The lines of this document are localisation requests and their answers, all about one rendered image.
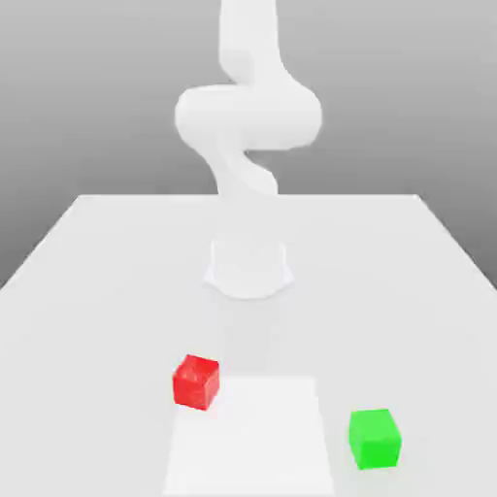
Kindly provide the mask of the small red cube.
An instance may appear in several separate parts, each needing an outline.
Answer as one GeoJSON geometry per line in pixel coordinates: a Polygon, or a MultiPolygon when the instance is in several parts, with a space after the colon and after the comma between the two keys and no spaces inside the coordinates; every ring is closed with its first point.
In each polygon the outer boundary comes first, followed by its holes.
{"type": "Polygon", "coordinates": [[[187,354],[172,376],[176,404],[206,411],[220,386],[219,363],[187,354]]]}

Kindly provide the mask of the small green cube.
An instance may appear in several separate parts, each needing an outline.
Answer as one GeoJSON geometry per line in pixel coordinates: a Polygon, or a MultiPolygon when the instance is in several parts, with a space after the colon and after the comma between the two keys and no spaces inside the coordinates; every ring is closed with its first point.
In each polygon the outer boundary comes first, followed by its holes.
{"type": "Polygon", "coordinates": [[[389,409],[353,411],[348,444],[359,470],[396,467],[402,435],[389,409]]]}

